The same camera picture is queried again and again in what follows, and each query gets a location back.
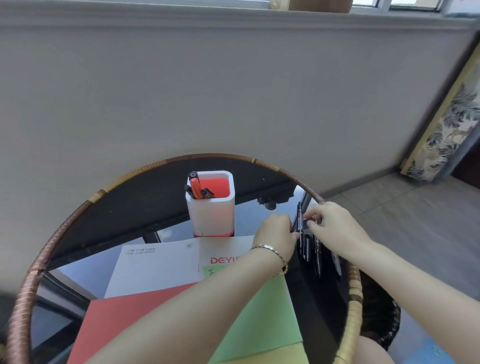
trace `left hand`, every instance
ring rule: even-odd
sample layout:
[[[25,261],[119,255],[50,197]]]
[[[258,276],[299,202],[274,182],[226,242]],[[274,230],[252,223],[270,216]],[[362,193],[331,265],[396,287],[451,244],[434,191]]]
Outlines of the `left hand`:
[[[299,238],[297,232],[290,233],[291,224],[287,214],[270,215],[267,220],[262,222],[262,226],[255,234],[253,245],[269,245],[279,251],[288,262],[292,258],[295,243]]]

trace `bracelet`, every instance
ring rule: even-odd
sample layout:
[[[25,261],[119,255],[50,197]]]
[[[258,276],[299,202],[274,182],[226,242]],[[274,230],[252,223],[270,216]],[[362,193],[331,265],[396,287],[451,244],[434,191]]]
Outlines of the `bracelet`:
[[[280,259],[282,259],[283,264],[284,264],[283,267],[282,267],[282,273],[279,273],[278,275],[283,276],[283,275],[287,272],[287,270],[288,270],[288,263],[287,263],[287,261],[284,259],[284,257],[282,257],[282,254],[280,254],[280,252],[279,252],[277,249],[275,249],[275,248],[273,248],[273,247],[271,247],[271,246],[269,246],[269,245],[261,244],[261,245],[254,245],[254,246],[252,246],[252,248],[251,248],[250,250],[255,249],[255,248],[268,249],[268,250],[271,250],[272,252],[274,252],[275,254],[277,254],[277,255],[280,257]]]

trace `pen holder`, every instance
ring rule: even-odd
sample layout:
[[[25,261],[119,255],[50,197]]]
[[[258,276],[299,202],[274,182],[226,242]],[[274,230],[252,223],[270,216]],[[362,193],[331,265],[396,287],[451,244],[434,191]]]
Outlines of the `pen holder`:
[[[185,193],[194,237],[233,236],[235,229],[235,187],[233,175],[226,170],[197,172],[202,188],[214,198],[195,200]]]

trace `tiled floor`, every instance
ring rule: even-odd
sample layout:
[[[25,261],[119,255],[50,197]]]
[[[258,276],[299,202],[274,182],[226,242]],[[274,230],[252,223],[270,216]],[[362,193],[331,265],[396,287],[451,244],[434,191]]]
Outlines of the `tiled floor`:
[[[423,184],[390,174],[333,196],[378,243],[465,294],[480,296],[480,190],[453,177]],[[396,363],[427,335],[404,310]]]

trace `round table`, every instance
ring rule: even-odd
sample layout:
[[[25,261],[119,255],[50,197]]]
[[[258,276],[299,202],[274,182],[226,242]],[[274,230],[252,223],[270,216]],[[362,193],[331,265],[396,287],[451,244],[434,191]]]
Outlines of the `round table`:
[[[30,267],[9,326],[12,364],[66,362],[88,304],[104,297],[121,245],[193,237],[183,189],[192,170],[232,173],[236,236],[254,235],[272,213],[294,221],[297,203],[305,210],[310,194],[321,201],[288,172],[234,155],[183,156],[127,174],[73,212]],[[322,260],[318,279],[313,264],[294,253],[288,291],[309,362],[348,363],[361,325],[358,270],[340,259],[339,276],[329,251]]]

